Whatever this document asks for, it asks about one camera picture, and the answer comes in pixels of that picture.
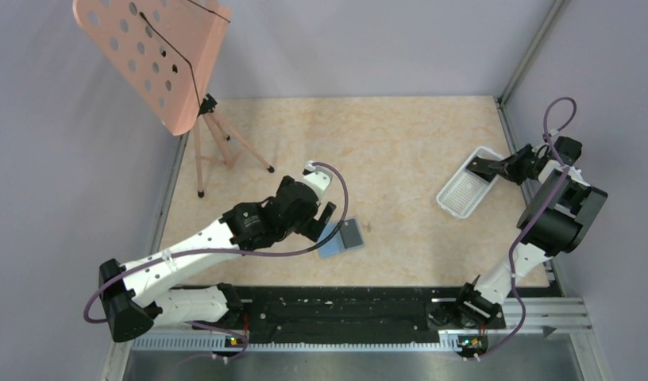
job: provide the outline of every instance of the beige table surface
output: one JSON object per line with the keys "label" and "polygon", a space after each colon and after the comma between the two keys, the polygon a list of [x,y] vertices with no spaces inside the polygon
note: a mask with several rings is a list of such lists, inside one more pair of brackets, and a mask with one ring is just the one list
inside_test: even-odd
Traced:
{"label": "beige table surface", "polygon": [[[519,232],[515,223],[525,206],[515,184],[497,182],[465,220],[435,202],[476,147],[509,154],[491,97],[238,99],[221,101],[219,107],[276,173],[269,174],[248,152],[233,170],[204,163],[206,195],[198,198],[191,136],[162,248],[188,238],[239,202],[274,195],[282,176],[299,179],[310,159],[342,172],[351,198],[349,216],[361,223],[366,245],[326,259],[317,252],[283,259],[238,257],[186,284],[460,286],[505,257]],[[202,136],[203,154],[220,157],[206,129]],[[326,201],[342,208],[338,181]],[[309,245],[294,234],[269,250]],[[537,268],[521,284],[546,286],[546,273]]]}

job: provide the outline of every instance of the gray wall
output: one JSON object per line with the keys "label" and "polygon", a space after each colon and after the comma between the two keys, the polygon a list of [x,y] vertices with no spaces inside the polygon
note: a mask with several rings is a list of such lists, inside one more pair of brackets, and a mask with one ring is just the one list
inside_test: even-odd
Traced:
{"label": "gray wall", "polygon": [[498,94],[552,0],[221,0],[223,98]]}
{"label": "gray wall", "polygon": [[566,133],[584,144],[584,177],[609,199],[557,261],[561,281],[584,296],[615,379],[648,379],[648,0],[569,4],[509,104],[521,141],[540,142],[562,95],[579,104]]}
{"label": "gray wall", "polygon": [[0,0],[0,380],[98,379],[83,305],[101,262],[145,254],[177,140],[71,0]]}

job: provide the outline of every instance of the hole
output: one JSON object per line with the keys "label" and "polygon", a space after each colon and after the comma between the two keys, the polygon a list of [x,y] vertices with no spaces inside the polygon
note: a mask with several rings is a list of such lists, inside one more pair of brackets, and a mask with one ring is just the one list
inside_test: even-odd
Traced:
{"label": "hole", "polygon": [[93,10],[88,12],[88,20],[91,21],[92,25],[99,26],[99,16]]}
{"label": "hole", "polygon": [[118,45],[118,40],[116,39],[116,37],[111,37],[111,39],[109,40],[109,44],[111,45],[111,48],[114,51],[117,51],[118,48],[120,48],[120,45]]}

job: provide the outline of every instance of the perforated pink board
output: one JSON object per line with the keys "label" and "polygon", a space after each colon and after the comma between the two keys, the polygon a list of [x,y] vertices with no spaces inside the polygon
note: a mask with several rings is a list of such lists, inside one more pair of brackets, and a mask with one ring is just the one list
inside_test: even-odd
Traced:
{"label": "perforated pink board", "polygon": [[[214,0],[197,3],[231,18],[230,8]],[[170,132],[189,131],[199,111],[191,69],[139,13],[191,61],[201,99],[228,22],[186,0],[74,0],[73,9],[79,26]]]}

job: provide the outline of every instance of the white basket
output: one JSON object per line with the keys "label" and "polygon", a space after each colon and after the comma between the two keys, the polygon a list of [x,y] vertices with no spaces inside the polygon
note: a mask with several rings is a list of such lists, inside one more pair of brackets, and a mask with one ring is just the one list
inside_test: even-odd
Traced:
{"label": "white basket", "polygon": [[467,165],[477,156],[489,160],[503,159],[503,156],[490,148],[476,148],[436,196],[438,205],[457,218],[469,217],[499,178],[495,176],[489,183],[467,171]]}

